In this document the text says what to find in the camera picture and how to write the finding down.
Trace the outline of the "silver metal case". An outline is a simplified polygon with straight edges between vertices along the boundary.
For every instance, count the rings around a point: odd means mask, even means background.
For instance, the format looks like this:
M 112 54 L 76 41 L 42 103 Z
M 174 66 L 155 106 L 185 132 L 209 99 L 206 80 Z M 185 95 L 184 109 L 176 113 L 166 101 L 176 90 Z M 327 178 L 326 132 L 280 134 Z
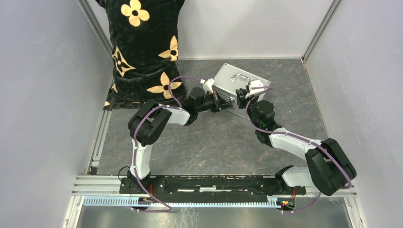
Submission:
M 246 89 L 249 84 L 252 84 L 252 87 L 271 85 L 270 81 L 228 63 L 223 64 L 213 80 L 213 90 L 216 90 L 223 100 L 232 105 L 228 111 L 242 118 L 245 117 L 245 110 L 238 108 L 236 90 Z

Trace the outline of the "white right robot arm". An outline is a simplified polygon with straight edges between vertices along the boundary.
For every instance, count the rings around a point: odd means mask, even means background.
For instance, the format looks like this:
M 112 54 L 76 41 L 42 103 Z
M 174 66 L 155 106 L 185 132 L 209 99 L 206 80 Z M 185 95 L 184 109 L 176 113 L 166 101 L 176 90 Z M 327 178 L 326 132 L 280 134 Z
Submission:
M 246 89 L 237 89 L 237 105 L 255 130 L 257 139 L 269 147 L 291 153 L 306 162 L 304 167 L 287 166 L 276 173 L 274 186 L 286 194 L 293 187 L 315 187 L 327 196 L 352 187 L 356 170 L 339 143 L 332 138 L 314 140 L 293 133 L 275 121 L 273 103 L 258 101 Z

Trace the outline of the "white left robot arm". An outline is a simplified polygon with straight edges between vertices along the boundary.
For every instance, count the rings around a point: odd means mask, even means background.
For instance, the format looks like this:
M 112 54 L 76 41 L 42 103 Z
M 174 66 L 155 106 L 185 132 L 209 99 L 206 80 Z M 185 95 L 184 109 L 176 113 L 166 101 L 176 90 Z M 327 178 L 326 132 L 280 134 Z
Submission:
M 224 100 L 216 90 L 206 92 L 199 87 L 191 90 L 181 107 L 159 104 L 152 99 L 146 101 L 128 123 L 133 157 L 127 176 L 132 189 L 140 194 L 149 189 L 152 146 L 166 125 L 190 125 L 200 112 L 210 110 L 216 113 L 230 108 L 233 104 Z

